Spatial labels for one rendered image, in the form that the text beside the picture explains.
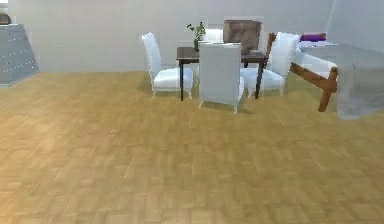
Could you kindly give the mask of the dark wooden dining table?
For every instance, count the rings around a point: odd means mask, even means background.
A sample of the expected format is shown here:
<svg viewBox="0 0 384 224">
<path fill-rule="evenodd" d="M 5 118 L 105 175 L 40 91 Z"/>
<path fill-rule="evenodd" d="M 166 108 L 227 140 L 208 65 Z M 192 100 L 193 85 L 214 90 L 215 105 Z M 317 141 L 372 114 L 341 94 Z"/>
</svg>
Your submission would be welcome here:
<svg viewBox="0 0 384 224">
<path fill-rule="evenodd" d="M 195 51 L 193 47 L 178 47 L 177 48 L 177 57 L 179 66 L 179 85 L 180 85 L 180 100 L 184 99 L 184 65 L 190 63 L 199 62 L 199 53 Z M 263 76 L 264 67 L 268 61 L 268 56 L 264 53 L 258 55 L 246 54 L 241 56 L 241 62 L 244 64 L 244 67 L 247 68 L 249 63 L 258 63 L 258 76 L 257 82 L 255 84 L 255 98 L 259 97 L 260 85 Z"/>
</svg>

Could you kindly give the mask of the white upholstered dining chair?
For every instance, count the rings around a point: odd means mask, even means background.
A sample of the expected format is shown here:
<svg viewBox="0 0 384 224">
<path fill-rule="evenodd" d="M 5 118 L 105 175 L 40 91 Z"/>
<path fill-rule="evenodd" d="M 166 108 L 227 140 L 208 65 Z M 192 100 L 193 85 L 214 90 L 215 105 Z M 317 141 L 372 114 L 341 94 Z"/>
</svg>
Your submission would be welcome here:
<svg viewBox="0 0 384 224">
<path fill-rule="evenodd" d="M 186 67 L 183 69 L 183 81 L 180 81 L 180 68 L 163 69 L 161 66 L 161 54 L 159 46 L 153 33 L 148 32 L 141 36 L 141 41 L 146 55 L 146 63 L 151 80 L 152 95 L 157 92 L 183 91 L 192 97 L 194 85 L 193 70 Z"/>
<path fill-rule="evenodd" d="M 227 104 L 238 112 L 245 81 L 240 75 L 240 43 L 203 43 L 199 49 L 199 106 Z"/>
<path fill-rule="evenodd" d="M 271 44 L 271 50 L 266 67 L 263 69 L 260 89 L 278 89 L 284 94 L 285 81 L 290 70 L 291 62 L 296 56 L 296 47 L 300 36 L 292 33 L 278 32 Z M 256 92 L 257 78 L 260 66 L 242 68 L 240 75 L 244 79 L 248 97 Z"/>
<path fill-rule="evenodd" d="M 223 30 L 222 29 L 206 29 L 202 37 L 203 41 L 207 42 L 222 42 Z"/>
</svg>

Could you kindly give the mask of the purple cushion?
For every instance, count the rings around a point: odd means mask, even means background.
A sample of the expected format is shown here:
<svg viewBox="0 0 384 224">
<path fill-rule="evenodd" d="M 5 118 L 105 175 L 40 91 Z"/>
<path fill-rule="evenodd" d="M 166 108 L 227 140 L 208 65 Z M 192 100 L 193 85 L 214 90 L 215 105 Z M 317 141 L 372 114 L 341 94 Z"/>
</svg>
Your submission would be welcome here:
<svg viewBox="0 0 384 224">
<path fill-rule="evenodd" d="M 319 42 L 319 41 L 325 41 L 326 40 L 326 34 L 320 33 L 320 34 L 303 34 L 300 37 L 300 41 L 310 41 L 310 42 Z"/>
</svg>

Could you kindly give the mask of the grey chest of drawers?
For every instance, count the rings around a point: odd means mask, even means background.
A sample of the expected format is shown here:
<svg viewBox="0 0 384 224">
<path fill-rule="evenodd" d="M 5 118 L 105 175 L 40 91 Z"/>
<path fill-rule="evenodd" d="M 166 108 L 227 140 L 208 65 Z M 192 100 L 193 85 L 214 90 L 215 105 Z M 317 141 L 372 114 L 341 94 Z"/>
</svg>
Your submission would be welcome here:
<svg viewBox="0 0 384 224">
<path fill-rule="evenodd" d="M 0 25 L 0 87 L 8 87 L 39 73 L 34 52 L 22 24 Z"/>
</svg>

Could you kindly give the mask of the green plant in dark vase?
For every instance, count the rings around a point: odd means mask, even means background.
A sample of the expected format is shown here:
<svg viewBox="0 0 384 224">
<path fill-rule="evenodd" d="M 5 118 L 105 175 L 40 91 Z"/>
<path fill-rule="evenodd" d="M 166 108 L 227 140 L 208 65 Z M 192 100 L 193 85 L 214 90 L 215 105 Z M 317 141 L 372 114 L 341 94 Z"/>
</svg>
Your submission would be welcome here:
<svg viewBox="0 0 384 224">
<path fill-rule="evenodd" d="M 194 50 L 199 51 L 199 42 L 202 40 L 202 37 L 206 34 L 205 27 L 202 22 L 199 22 L 197 26 L 192 24 L 187 25 L 187 29 L 194 33 Z"/>
</svg>

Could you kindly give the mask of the wooden sofa with white cushions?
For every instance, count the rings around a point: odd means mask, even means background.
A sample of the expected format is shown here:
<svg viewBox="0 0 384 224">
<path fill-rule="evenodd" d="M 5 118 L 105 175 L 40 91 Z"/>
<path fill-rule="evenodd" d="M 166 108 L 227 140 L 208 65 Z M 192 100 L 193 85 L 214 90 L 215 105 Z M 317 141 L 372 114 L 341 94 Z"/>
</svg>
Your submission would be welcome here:
<svg viewBox="0 0 384 224">
<path fill-rule="evenodd" d="M 276 35 L 277 34 L 274 33 L 268 35 L 268 56 L 270 54 L 271 44 L 276 39 Z M 318 111 L 325 112 L 331 95 L 337 90 L 337 69 L 334 63 L 306 52 L 307 49 L 313 50 L 317 48 L 318 46 L 316 44 L 311 44 L 309 41 L 301 42 L 299 40 L 296 47 L 296 56 L 291 62 L 289 71 L 292 71 L 307 82 L 323 90 Z"/>
</svg>

